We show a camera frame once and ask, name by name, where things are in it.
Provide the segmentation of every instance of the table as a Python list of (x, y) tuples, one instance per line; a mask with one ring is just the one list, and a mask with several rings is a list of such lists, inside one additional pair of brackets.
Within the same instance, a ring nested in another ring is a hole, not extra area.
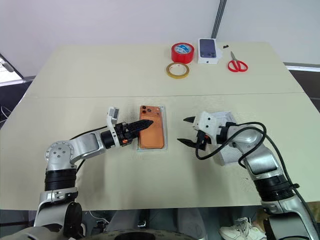
[[(229, 56), (225, 54), (215, 66), (192, 63), (190, 70), (195, 72), (194, 75), (181, 80), (166, 76), (164, 68), (167, 63), (163, 65), (163, 71), (154, 78), (140, 72), (142, 80), (137, 80), (137, 84), (130, 81), (128, 73), (124, 74), (124, 78), (119, 75), (121, 81), (97, 79), (98, 76), (103, 77), (103, 70), (98, 67), (92, 73), (95, 77), (91, 80), (91, 84), (96, 87), (85, 81), (84, 70), (81, 70), (82, 74), (78, 73), (81, 67), (77, 64), (70, 66), (68, 71), (61, 70), (63, 78), (58, 78), (57, 72), (64, 66), (66, 59), (71, 59), (72, 56), (78, 62), (81, 54), (77, 54), (75, 49), (83, 48), (82, 52), (85, 52), (89, 48), (91, 51), (87, 52), (92, 52), (92, 56), (101, 54), (95, 61), (99, 65), (101, 61), (112, 62), (109, 60), (110, 55), (103, 54), (104, 49), (121, 52), (128, 48), (70, 46), (58, 49), (0, 131), (1, 208), (37, 208), (39, 194), (44, 189), (44, 153), (51, 143), (67, 140), (86, 130), (105, 125), (109, 106), (120, 108), (119, 123), (136, 121), (139, 119), (140, 105), (165, 106), (168, 149), (161, 152), (138, 152), (135, 140), (122, 149), (111, 149), (106, 154), (88, 159), (79, 171), (76, 182), (79, 190), (77, 201), (84, 210), (260, 204), (259, 195), (246, 170), (237, 164), (222, 167), (213, 159), (197, 160), (193, 149), (176, 140), (195, 140), (196, 132), (183, 119), (202, 111), (232, 111), (238, 123), (253, 120), (263, 122), (284, 157), (292, 181), (300, 184), (300, 192), (305, 200), (319, 201), (320, 193), (313, 191), (310, 183), (317, 182), (320, 167), (317, 151), (320, 114), (266, 43), (228, 44), (235, 54), (240, 51), (246, 54), (242, 60), (248, 63), (252, 72), (248, 71), (244, 75), (224, 71), (229, 60)], [(142, 51), (143, 45), (137, 48)], [(152, 48), (162, 48), (162, 52), (165, 52), (168, 46), (146, 47), (148, 51)], [(274, 59), (277, 62), (275, 64), (263, 60), (268, 66), (272, 66), (273, 73), (269, 74), (274, 74), (279, 82), (274, 78), (267, 83), (261, 82), (261, 79), (266, 79), (265, 75), (257, 77), (258, 70), (255, 68), (263, 72), (265, 66), (251, 59), (254, 54), (247, 53), (250, 49), (265, 54), (269, 61)], [(141, 58), (147, 54), (142, 51)], [(90, 58), (91, 65), (94, 65), (94, 58)], [(145, 66), (160, 66), (165, 61), (169, 63), (170, 59), (167, 55), (161, 55), (152, 64), (146, 61)], [(112, 69), (116, 65), (112, 66), (106, 68), (114, 77), (115, 71)], [(208, 80), (205, 74), (200, 74), (201, 69), (205, 68), (208, 76), (214, 76), (213, 72), (218, 71), (219, 78)], [(151, 81), (156, 85), (155, 78), (163, 80), (158, 84), (158, 91), (151, 87), (148, 88), (150, 91), (143, 91), (144, 82)], [(197, 87), (196, 80), (206, 83), (206, 87)], [(103, 87), (107, 87), (108, 83), (110, 86), (118, 83), (120, 87), (104, 90)], [(231, 83), (235, 83), (238, 89), (232, 87)], [(213, 93), (210, 94), (208, 89), (212, 89)]]

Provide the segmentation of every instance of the shoe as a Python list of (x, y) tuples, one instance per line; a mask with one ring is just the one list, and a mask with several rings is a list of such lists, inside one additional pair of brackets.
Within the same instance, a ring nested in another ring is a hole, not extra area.
[(239, 218), (233, 226), (223, 226), (219, 234), (225, 240), (266, 240), (265, 233), (252, 226), (247, 217)]

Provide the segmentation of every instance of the red scissors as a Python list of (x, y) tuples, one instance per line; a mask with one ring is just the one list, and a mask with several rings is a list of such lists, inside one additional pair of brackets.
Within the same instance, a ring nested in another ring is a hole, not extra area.
[(237, 73), (237, 72), (245, 72), (248, 70), (248, 65), (245, 64), (243, 61), (239, 61), (236, 59), (233, 52), (231, 52), (232, 60), (228, 63), (228, 69), (231, 72)]

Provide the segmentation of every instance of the phone case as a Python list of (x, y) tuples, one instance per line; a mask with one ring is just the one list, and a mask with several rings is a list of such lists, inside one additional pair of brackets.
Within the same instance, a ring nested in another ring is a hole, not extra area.
[(165, 145), (162, 113), (157, 106), (141, 106), (140, 120), (153, 123), (139, 133), (139, 147), (142, 149), (162, 149)]

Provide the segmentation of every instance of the floor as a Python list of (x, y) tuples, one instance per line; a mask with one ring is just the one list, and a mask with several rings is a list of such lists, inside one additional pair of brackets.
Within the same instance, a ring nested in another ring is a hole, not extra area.
[[(310, 97), (310, 100), (320, 112), (320, 72), (290, 71), (303, 90)], [(22, 99), (31, 83), (0, 87), (0, 105), (13, 110)], [(0, 114), (0, 128), (3, 126), (5, 117)], [(231, 226), (235, 219), (249, 217), (255, 219), (255, 213), (259, 206), (238, 206), (238, 207), (204, 207), (200, 208), (208, 239), (221, 239), (218, 230), (222, 226)], [(110, 220), (115, 211), (92, 211), (98, 218)], [(175, 231), (174, 209), (151, 209), (149, 211), (149, 228)], [(0, 237), (15, 233), (25, 227), (32, 226), (35, 211), (0, 210)], [(97, 219), (93, 218), (88, 211), (82, 213), (83, 222), (87, 227), (87, 234), (97, 233)]]

